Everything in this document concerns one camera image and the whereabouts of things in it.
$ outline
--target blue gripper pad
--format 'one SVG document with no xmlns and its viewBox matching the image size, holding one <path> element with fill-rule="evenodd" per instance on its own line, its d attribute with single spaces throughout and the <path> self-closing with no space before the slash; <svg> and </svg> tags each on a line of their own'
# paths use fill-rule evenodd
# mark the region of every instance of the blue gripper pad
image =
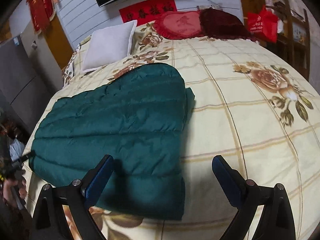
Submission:
<svg viewBox="0 0 320 240">
<path fill-rule="evenodd" d="M 242 192 L 238 184 L 232 178 L 231 167 L 221 155 L 215 156 L 212 160 L 212 171 L 216 176 L 224 194 L 231 206 L 241 208 Z"/>
<path fill-rule="evenodd" d="M 113 157 L 109 155 L 108 159 L 99 169 L 97 175 L 93 178 L 93 180 L 85 190 L 84 196 L 86 200 L 84 202 L 84 206 L 87 209 L 97 203 L 103 189 L 105 188 L 108 180 L 111 177 L 111 174 L 113 173 L 113 169 L 114 160 Z"/>
</svg>

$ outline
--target white pillow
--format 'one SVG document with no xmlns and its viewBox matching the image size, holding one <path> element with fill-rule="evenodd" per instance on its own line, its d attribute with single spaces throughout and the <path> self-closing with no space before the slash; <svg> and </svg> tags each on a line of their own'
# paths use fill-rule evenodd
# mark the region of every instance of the white pillow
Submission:
<svg viewBox="0 0 320 240">
<path fill-rule="evenodd" d="M 81 73 L 87 73 L 101 66 L 114 63 L 130 55 L 132 36 L 137 20 L 117 26 L 96 30 L 92 33 L 90 45 L 81 66 Z"/>
</svg>

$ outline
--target white wall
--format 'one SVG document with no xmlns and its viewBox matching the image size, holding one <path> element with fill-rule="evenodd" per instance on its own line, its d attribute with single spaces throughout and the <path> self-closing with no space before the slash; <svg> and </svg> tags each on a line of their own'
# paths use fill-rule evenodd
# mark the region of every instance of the white wall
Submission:
<svg viewBox="0 0 320 240">
<path fill-rule="evenodd" d="M 66 35 L 76 46 L 97 29 L 122 24 L 119 9 L 143 0 L 117 0 L 101 8 L 96 0 L 60 0 L 57 10 Z M 196 10 L 197 5 L 221 4 L 223 10 L 243 21 L 240 0 L 175 0 L 178 10 Z"/>
<path fill-rule="evenodd" d="M 17 36 L 24 31 L 31 21 L 29 5 L 27 0 L 22 0 L 9 18 L 9 26 L 12 36 Z"/>
<path fill-rule="evenodd" d="M 310 42 L 310 75 L 309 83 L 320 95 L 320 47 L 311 40 Z"/>
<path fill-rule="evenodd" d="M 31 21 L 21 33 L 21 41 L 34 69 L 44 81 L 49 92 L 53 95 L 62 89 L 61 69 L 52 55 L 44 36 L 35 34 Z M 33 41 L 38 45 L 36 49 L 31 47 Z"/>
</svg>

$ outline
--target human hand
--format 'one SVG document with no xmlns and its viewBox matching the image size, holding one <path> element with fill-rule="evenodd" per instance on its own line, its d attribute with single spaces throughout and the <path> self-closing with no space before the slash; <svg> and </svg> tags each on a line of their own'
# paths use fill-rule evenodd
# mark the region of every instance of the human hand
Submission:
<svg viewBox="0 0 320 240">
<path fill-rule="evenodd" d="M 12 192 L 11 192 L 11 187 L 14 187 L 18 184 L 17 180 L 13 179 L 6 179 L 3 184 L 3 194 L 2 197 L 4 200 L 11 205 L 12 207 L 17 208 L 17 202 L 14 199 Z M 22 187 L 19 188 L 19 194 L 20 198 L 24 199 L 27 196 L 27 191 L 26 191 L 26 180 L 25 178 L 22 179 Z"/>
</svg>

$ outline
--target red plastic bag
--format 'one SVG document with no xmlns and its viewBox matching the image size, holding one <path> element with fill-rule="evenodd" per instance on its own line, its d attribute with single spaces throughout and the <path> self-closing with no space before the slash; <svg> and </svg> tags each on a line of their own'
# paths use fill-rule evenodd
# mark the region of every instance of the red plastic bag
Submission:
<svg viewBox="0 0 320 240">
<path fill-rule="evenodd" d="M 248 12 L 248 30 L 259 39 L 277 42 L 278 17 L 263 6 L 259 14 Z"/>
</svg>

